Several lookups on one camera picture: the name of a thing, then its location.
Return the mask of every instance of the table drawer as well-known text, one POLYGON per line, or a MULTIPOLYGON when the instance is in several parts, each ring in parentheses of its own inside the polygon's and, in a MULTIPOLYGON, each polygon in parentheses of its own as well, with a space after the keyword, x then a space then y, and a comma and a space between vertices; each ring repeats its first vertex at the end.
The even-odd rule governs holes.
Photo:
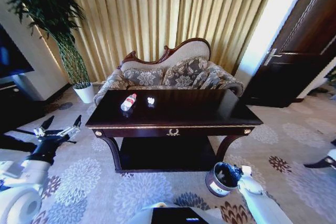
POLYGON ((253 126, 223 126, 223 127, 152 127, 152 128, 123 128, 123 129, 92 129, 97 137, 156 137, 156 136, 224 136, 248 135, 253 126))

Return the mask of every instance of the dark wooden door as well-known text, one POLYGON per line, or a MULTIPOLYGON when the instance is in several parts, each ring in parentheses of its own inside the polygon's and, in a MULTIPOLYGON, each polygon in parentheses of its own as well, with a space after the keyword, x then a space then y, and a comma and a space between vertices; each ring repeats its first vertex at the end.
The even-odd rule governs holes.
POLYGON ((243 99, 288 106, 336 56, 336 0, 298 0, 243 99))

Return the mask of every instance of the television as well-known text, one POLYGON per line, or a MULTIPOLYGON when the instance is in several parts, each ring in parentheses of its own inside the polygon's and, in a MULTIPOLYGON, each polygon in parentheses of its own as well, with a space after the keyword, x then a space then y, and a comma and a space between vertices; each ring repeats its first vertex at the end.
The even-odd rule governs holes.
POLYGON ((31 72, 33 70, 29 62, 0 24, 0 78, 31 72))

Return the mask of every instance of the coffee table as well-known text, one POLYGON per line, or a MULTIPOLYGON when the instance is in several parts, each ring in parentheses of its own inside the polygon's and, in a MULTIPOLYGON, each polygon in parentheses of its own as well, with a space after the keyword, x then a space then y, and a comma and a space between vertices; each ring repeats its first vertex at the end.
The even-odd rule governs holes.
POLYGON ((261 124, 230 90, 109 90, 86 126, 110 146, 115 171, 126 173, 210 170, 261 124), (133 93, 136 102, 123 112, 133 93), (226 136, 217 154, 207 137, 214 135, 226 136), (124 137, 120 149, 115 137, 124 137))

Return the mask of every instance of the water bottle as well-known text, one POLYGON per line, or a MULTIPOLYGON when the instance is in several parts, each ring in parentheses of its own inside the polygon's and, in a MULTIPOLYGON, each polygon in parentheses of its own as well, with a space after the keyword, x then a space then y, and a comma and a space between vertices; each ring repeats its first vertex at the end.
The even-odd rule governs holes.
POLYGON ((130 95, 126 98, 126 100, 121 104, 121 109, 123 111, 127 111, 129 110, 133 103, 135 102, 135 100, 137 99, 137 95, 136 94, 133 94, 133 95, 130 95))

